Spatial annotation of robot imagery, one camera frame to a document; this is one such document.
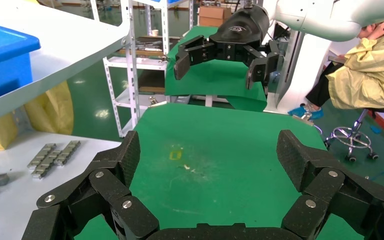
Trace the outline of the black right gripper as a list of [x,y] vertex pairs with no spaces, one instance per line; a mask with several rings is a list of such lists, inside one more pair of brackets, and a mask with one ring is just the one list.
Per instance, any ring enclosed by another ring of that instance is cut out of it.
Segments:
[[248,90],[257,82],[266,86],[267,76],[277,70],[280,56],[275,41],[263,44],[269,27],[270,19],[264,8],[253,5],[239,9],[208,39],[198,35],[179,45],[173,67],[175,79],[181,80],[191,66],[223,60],[248,66]]

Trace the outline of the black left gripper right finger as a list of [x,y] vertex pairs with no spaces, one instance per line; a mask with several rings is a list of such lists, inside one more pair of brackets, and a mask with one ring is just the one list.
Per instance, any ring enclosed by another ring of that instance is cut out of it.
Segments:
[[384,240],[384,186],[343,167],[328,151],[302,144],[281,130],[277,158],[300,197],[281,227],[302,240],[314,240],[336,215],[366,240]]

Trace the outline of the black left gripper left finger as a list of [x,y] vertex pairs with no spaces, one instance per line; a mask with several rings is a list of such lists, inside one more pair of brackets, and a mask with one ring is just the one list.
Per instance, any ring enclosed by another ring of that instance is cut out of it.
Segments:
[[148,239],[159,221],[129,189],[140,155],[133,130],[119,146],[98,152],[81,174],[39,197],[22,239],[73,240],[99,215],[120,240]]

